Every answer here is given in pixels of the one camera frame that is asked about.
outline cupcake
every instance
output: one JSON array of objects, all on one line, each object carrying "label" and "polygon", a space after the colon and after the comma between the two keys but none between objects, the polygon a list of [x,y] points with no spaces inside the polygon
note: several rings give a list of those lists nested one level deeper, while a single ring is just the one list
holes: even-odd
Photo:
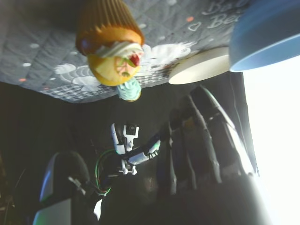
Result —
[{"label": "cupcake", "polygon": [[82,9],[76,46],[102,84],[120,85],[139,71],[144,41],[122,0],[90,0]]},{"label": "cupcake", "polygon": [[118,95],[121,99],[134,102],[141,96],[141,86],[133,77],[129,81],[117,86]]}]

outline mint green frosting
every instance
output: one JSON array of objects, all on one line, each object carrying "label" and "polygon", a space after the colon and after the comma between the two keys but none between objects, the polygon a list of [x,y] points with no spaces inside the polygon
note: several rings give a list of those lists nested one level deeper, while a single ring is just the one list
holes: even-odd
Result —
[{"label": "mint green frosting", "polygon": [[135,101],[141,93],[139,82],[133,77],[129,81],[117,86],[119,97],[126,101]]}]

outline black floor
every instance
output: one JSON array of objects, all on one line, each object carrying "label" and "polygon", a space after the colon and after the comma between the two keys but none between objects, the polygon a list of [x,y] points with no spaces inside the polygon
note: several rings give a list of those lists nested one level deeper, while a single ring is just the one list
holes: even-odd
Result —
[{"label": "black floor", "polygon": [[[199,84],[146,88],[133,103],[114,96],[74,105],[0,83],[0,151],[11,187],[25,170],[15,189],[20,214],[30,215],[38,207],[45,167],[55,152],[78,151],[92,171],[96,156],[113,146],[112,123],[137,123],[140,133],[136,145],[142,144],[168,120],[177,102]],[[215,95],[241,134],[238,111],[248,151],[253,152],[242,75],[226,73],[201,84]],[[101,224],[127,221],[141,205],[155,201],[155,172],[153,160],[138,167],[136,176],[120,179],[103,203]]]}]

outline strawberry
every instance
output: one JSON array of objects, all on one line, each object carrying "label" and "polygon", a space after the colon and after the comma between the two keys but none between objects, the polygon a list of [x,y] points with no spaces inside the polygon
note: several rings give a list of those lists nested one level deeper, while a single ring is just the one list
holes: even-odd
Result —
[{"label": "strawberry", "polygon": [[136,67],[140,64],[140,58],[137,54],[132,55],[129,60],[132,61]]}]

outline gray quilted fabric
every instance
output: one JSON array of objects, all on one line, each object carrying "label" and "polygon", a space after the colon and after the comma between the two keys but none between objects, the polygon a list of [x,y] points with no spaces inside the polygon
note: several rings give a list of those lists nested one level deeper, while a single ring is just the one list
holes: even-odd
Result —
[{"label": "gray quilted fabric", "polygon": [[[75,47],[84,0],[0,0],[0,81],[72,103],[116,94],[100,84]],[[146,36],[141,86],[168,81],[176,63],[228,46],[250,0],[125,0]]]}]

